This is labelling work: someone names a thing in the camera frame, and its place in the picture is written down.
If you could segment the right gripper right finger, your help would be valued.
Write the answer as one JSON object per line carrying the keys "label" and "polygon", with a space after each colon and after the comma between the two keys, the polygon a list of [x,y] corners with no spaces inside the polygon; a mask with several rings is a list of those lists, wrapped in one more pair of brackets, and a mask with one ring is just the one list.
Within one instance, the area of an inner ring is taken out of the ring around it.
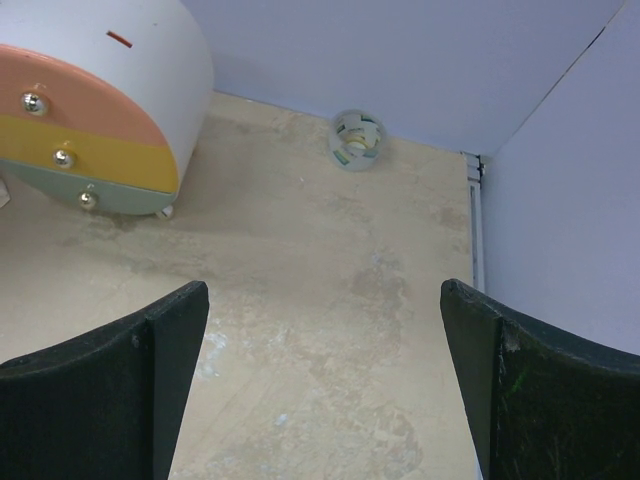
{"label": "right gripper right finger", "polygon": [[440,311],[483,478],[638,478],[638,356],[457,279]]}

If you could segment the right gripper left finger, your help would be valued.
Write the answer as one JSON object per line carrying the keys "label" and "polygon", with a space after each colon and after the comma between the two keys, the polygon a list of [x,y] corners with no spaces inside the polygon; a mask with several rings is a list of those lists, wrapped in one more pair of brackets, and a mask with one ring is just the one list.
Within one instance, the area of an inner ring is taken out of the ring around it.
{"label": "right gripper left finger", "polygon": [[2,478],[168,478],[208,312],[192,281],[2,363]]}

